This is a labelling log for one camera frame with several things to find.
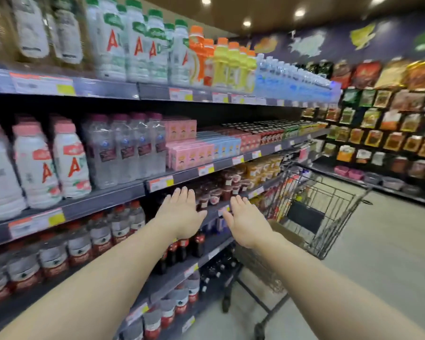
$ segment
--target yellow bottle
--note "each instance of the yellow bottle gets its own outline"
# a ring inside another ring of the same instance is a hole
[[[249,65],[247,62],[247,48],[239,47],[239,83],[238,91],[245,91],[247,84],[247,75],[249,73]]]
[[[253,50],[249,50],[247,54],[247,67],[249,70],[247,71],[245,91],[251,94],[255,88],[255,71],[257,68],[255,51]]]
[[[214,51],[214,77],[212,86],[216,88],[227,87],[228,77],[228,39],[218,38]]]
[[[227,86],[235,91],[238,89],[241,61],[238,42],[230,42],[228,44],[228,60]]]

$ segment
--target brown ceiling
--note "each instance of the brown ceiling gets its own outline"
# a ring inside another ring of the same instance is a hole
[[[172,12],[235,34],[261,33],[323,25],[330,22],[359,20],[394,13],[425,10],[425,0],[385,0],[369,9],[371,0],[212,0],[210,6],[201,0],[147,0]],[[297,8],[306,15],[294,20]],[[252,27],[242,27],[250,17]]]

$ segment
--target hand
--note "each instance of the hand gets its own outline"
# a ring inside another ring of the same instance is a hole
[[[230,200],[233,215],[223,212],[235,240],[243,247],[256,249],[258,241],[272,234],[272,228],[258,208],[250,204],[247,198],[241,199],[238,195]]]
[[[173,232],[174,238],[190,238],[196,234],[208,214],[207,211],[197,212],[195,208],[193,189],[187,191],[185,186],[176,188],[173,195],[165,197],[155,220]]]

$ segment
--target shopping cart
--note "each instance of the shopping cart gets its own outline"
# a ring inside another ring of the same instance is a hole
[[[371,205],[364,199],[371,189],[366,189],[357,196],[323,183],[322,177],[313,172],[302,175],[299,174],[300,171],[302,170],[286,174],[272,205],[263,211],[273,230],[279,231],[295,245],[323,260],[359,204],[364,202]],[[276,293],[284,292],[281,280],[256,252],[237,245],[234,255],[240,264],[225,286],[222,310],[224,313],[228,312],[232,286],[237,282],[267,312],[267,316],[254,328],[255,340],[264,340],[266,324],[289,299],[289,294],[285,293],[275,307],[270,309],[245,285],[239,274],[244,267],[248,268]]]

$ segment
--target tiled floor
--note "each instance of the tiled floor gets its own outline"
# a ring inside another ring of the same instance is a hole
[[[324,183],[358,194],[359,188],[324,178]],[[371,192],[374,205],[361,204],[346,225],[324,264],[348,276],[399,309],[425,329],[425,208]],[[273,294],[251,272],[242,279],[269,306]],[[184,334],[193,339],[253,339],[253,327],[263,309],[239,285],[232,306],[222,314],[218,301]],[[316,337],[292,301],[286,303],[266,328],[266,339],[315,340]]]

